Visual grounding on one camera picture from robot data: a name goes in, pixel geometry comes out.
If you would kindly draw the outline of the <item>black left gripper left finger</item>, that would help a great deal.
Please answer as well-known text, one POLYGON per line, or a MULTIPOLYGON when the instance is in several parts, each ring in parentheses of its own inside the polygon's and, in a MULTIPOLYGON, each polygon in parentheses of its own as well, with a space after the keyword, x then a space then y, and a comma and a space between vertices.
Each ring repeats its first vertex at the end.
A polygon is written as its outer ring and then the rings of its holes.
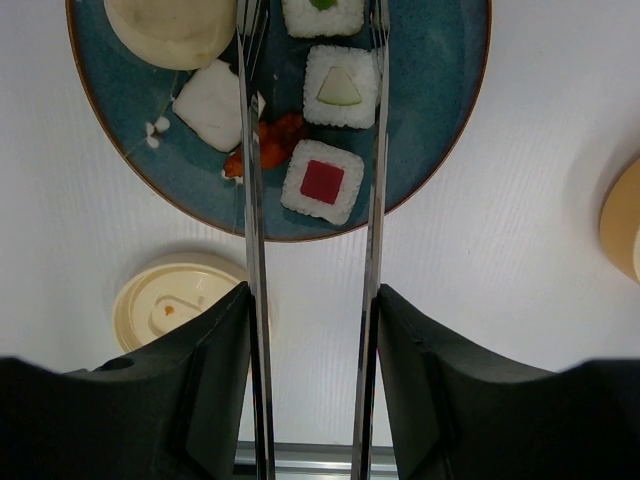
POLYGON ((249 368, 246 284, 95 370, 1 361, 5 479, 229 479, 249 368))

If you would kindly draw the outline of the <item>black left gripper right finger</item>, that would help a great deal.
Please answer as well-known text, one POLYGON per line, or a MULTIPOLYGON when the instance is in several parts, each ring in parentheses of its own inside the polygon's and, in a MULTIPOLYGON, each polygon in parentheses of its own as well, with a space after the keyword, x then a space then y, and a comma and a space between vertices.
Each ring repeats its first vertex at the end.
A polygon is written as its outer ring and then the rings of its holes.
POLYGON ((639 363, 560 373, 494 353, 379 292, 378 351, 402 479, 635 479, 639 363))

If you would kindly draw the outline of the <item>yellow round lunch box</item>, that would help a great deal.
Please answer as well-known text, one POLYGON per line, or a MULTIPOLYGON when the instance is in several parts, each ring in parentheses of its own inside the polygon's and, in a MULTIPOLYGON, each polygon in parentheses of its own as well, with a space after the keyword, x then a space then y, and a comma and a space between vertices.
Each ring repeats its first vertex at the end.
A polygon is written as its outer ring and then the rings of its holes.
POLYGON ((604 202, 599 236, 608 260, 639 282, 639 160, 619 176, 604 202))

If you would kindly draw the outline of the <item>sushi roll red centre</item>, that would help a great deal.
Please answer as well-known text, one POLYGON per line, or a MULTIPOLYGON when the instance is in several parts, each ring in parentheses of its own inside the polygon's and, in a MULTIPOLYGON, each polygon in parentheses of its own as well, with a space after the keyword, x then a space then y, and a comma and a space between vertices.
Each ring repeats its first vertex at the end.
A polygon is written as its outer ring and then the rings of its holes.
POLYGON ((363 159, 315 140, 301 140, 293 150, 282 186, 281 205, 302 215, 345 224, 358 197, 363 159))

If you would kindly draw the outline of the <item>sushi roll cucumber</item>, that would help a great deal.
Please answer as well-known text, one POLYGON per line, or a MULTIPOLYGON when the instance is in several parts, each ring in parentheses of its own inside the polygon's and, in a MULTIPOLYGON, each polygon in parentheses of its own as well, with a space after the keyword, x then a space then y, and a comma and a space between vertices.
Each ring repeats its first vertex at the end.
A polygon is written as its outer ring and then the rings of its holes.
POLYGON ((368 129, 375 121, 378 82, 372 52, 315 45, 306 59, 304 118, 316 125, 368 129))

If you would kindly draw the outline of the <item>metal serving tongs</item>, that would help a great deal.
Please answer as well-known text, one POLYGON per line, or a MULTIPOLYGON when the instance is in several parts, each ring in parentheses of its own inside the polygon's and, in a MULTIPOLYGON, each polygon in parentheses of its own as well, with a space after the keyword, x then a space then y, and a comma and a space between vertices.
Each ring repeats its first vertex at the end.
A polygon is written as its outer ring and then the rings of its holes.
MULTIPOLYGON (((276 476, 272 410, 271 359, 268 326, 264 208, 259 128, 259 98, 253 75, 269 28, 270 7, 265 1, 237 4, 236 39, 242 122, 241 151, 245 189, 245 239, 251 302, 249 307, 253 382, 254 438, 257 476, 276 476)), ((363 307, 360 326, 358 374, 351 472, 353 479, 371 474, 376 352, 380 307, 378 291, 382 265, 383 227, 388 166, 388 114, 390 88, 390 9, 385 1, 372 1, 368 13, 380 104, 376 110, 373 179, 369 199, 363 307)))

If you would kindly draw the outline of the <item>sushi roll green centre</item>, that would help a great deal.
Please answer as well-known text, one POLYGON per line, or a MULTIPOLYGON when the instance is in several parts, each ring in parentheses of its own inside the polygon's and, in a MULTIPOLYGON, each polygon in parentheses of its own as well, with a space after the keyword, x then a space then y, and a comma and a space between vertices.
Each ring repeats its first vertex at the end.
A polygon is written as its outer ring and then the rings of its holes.
POLYGON ((363 0, 282 0, 281 7, 294 38, 353 36, 364 25, 363 0))

